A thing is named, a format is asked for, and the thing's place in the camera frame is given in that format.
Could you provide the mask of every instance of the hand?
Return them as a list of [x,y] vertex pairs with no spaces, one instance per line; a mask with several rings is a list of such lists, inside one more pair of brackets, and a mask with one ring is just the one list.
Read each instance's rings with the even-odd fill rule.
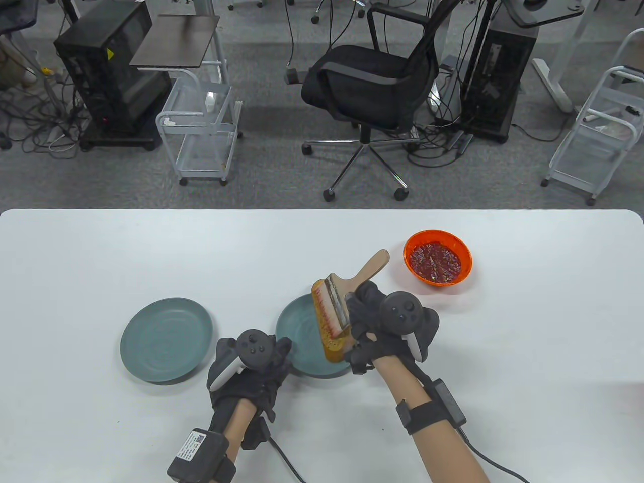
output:
[[346,297],[351,335],[356,344],[347,352],[345,359],[351,364],[354,374],[364,374],[373,367],[376,359],[386,355],[413,361],[407,342],[382,326],[379,311],[385,297],[372,281],[364,282],[355,293]]
[[[235,339],[225,339],[220,343],[233,345]],[[233,375],[224,386],[210,393],[213,409],[224,399],[248,399],[257,407],[256,417],[262,412],[266,413],[270,422],[275,421],[273,406],[277,397],[278,389],[289,374],[291,363],[287,360],[292,342],[289,338],[283,337],[275,344],[272,360],[261,371],[244,369],[240,374]],[[208,387],[210,387],[214,375],[208,375]]]

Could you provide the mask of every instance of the chair armrest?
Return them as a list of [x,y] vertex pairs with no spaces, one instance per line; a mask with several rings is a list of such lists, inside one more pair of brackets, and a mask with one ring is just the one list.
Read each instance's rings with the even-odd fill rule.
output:
[[343,66],[336,62],[326,62],[320,67],[320,70],[317,72],[317,80],[320,83],[322,88],[322,94],[324,95],[325,101],[327,102],[327,108],[332,115],[342,115],[346,116],[339,109],[336,97],[333,95],[333,90],[331,89],[331,84],[328,80],[328,73],[332,72],[337,75],[342,75],[355,81],[363,82],[365,84],[375,84],[377,86],[395,86],[400,84],[408,79],[404,77],[403,79],[398,79],[395,77],[383,77],[381,75],[372,74],[370,72],[365,72],[363,70],[354,69],[353,67]]
[[416,23],[427,27],[430,22],[430,18],[425,15],[415,14],[409,10],[404,10],[395,6],[387,5],[386,3],[376,2],[372,4],[369,11],[366,13],[366,18],[369,23],[369,32],[371,32],[371,40],[374,42],[374,49],[380,50],[378,45],[378,37],[375,30],[374,24],[374,12],[379,14],[387,15],[389,17],[394,17],[396,19],[405,20],[408,22]]

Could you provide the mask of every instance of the forearm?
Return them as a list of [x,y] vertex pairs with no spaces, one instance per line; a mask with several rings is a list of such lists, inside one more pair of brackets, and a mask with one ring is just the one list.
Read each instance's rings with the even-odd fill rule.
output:
[[[387,383],[396,404],[403,399],[410,409],[431,401],[398,357],[382,357],[374,366]],[[489,483],[480,464],[449,421],[439,421],[413,435],[433,483]]]
[[248,425],[251,423],[256,411],[257,407],[255,407],[252,402],[248,399],[240,399],[237,403],[237,407],[235,408],[235,412],[232,415],[231,421],[223,432],[223,435],[226,436],[226,439],[230,443],[228,451],[226,451],[226,455],[233,463],[237,459],[237,454],[239,454],[246,428],[248,428]]

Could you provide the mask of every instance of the orange bowl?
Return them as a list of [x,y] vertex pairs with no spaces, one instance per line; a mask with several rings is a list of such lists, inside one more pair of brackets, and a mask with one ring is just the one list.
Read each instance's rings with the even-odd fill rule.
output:
[[[453,281],[447,283],[435,282],[428,280],[420,274],[416,273],[412,268],[411,256],[412,252],[420,247],[421,245],[427,245],[428,243],[440,243],[441,245],[452,250],[460,260],[460,273]],[[440,230],[427,230],[421,231],[414,236],[412,236],[404,246],[403,258],[405,265],[411,273],[413,273],[418,280],[421,280],[429,285],[434,285],[435,287],[449,287],[450,285],[456,285],[457,283],[465,280],[469,273],[472,270],[472,254],[469,252],[469,249],[465,243],[460,239],[447,233],[446,231]]]

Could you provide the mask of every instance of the brush metal ferrule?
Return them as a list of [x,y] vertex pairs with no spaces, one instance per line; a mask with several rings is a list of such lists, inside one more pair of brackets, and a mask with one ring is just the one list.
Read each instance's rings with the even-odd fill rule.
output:
[[337,293],[336,286],[330,278],[325,279],[324,283],[327,286],[327,292],[331,297],[333,308],[336,310],[337,320],[340,322],[340,327],[342,329],[346,329],[351,325],[351,322],[349,322],[349,315],[346,313],[345,307],[340,300],[340,295]]

